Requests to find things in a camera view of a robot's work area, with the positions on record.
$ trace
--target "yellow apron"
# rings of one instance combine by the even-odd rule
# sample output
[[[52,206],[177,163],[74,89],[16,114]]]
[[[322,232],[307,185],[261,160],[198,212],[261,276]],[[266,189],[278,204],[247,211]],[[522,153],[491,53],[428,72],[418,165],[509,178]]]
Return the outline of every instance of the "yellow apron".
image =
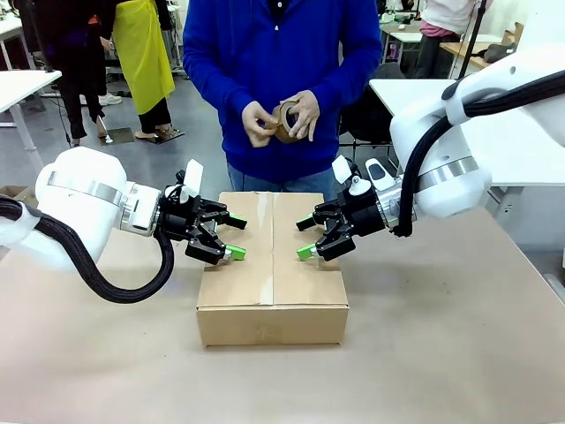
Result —
[[[154,0],[117,6],[114,42],[133,104],[143,115],[175,91]]]

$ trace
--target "packing tape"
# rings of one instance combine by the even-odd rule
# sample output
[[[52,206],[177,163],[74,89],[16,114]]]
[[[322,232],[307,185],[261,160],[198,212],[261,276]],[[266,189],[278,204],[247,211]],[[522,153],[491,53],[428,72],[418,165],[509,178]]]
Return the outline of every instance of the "packing tape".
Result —
[[[275,137],[285,144],[296,143],[299,141],[296,137],[290,137],[289,133],[292,125],[289,124],[289,110],[296,106],[296,102],[285,102],[279,104],[273,110],[273,116],[280,120],[279,126],[276,128]]]

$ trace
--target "table leg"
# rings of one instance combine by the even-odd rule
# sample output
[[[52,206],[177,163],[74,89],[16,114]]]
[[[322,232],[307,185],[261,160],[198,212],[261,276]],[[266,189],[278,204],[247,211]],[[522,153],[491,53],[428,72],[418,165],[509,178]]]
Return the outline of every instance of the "table leg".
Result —
[[[387,37],[385,39],[385,49],[382,52],[382,59],[380,60],[380,62],[382,64],[384,64],[387,61],[387,54],[388,54],[388,46],[390,45],[390,35],[387,34]]]
[[[398,66],[403,62],[404,43],[400,42],[400,52],[398,53]]]
[[[8,71],[12,70],[10,57],[8,56],[8,50],[6,50],[6,45],[4,41],[0,41],[0,48],[2,48],[2,55],[4,56],[4,60],[6,61],[6,66],[8,67]]]
[[[10,108],[11,116],[14,119],[14,123],[18,128],[19,137],[21,138],[22,142],[24,143],[24,148],[27,153],[30,155],[30,159],[32,161],[32,165],[34,166],[35,171],[39,174],[39,172],[43,169],[43,161],[41,160],[41,156],[37,151],[37,147],[32,140],[32,136],[30,135],[29,131],[27,130],[26,121],[24,120],[24,115],[21,113],[21,107],[18,104],[14,104]]]
[[[26,59],[27,59],[27,64],[29,64],[29,69],[35,71],[37,67],[35,66],[34,57],[27,48],[26,39],[24,38],[24,35],[23,34],[20,35],[19,39],[21,40],[21,45],[24,47],[24,52],[26,53]]]
[[[508,220],[510,212],[517,204],[523,190],[523,187],[507,188],[506,192],[501,196],[501,201],[498,205],[498,208],[494,212],[494,218],[498,223],[505,223]]]
[[[559,278],[557,278],[557,276],[554,276],[553,274],[544,274],[543,277],[546,279],[549,286],[554,290],[557,297],[561,299],[561,302],[565,303],[565,287],[563,287],[563,284],[561,283],[561,281],[559,281]]]

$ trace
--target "sneaker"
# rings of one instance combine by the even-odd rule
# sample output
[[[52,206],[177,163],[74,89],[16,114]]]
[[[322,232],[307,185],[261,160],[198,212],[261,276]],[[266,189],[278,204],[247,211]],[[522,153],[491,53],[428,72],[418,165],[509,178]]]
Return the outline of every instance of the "sneaker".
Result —
[[[106,95],[99,95],[98,101],[101,106],[110,106],[111,104],[119,104],[122,102],[122,98],[118,95],[111,95],[107,93]]]

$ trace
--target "pink shirt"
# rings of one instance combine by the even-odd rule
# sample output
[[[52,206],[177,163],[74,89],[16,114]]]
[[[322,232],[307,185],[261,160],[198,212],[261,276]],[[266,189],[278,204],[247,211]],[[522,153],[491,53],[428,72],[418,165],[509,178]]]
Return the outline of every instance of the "pink shirt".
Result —
[[[428,22],[425,22],[423,19],[422,19],[422,24],[420,26],[420,32],[426,37],[432,37],[432,38],[445,37],[446,35],[455,34],[453,31],[449,31],[448,29],[443,29],[440,28],[439,26],[432,25]]]

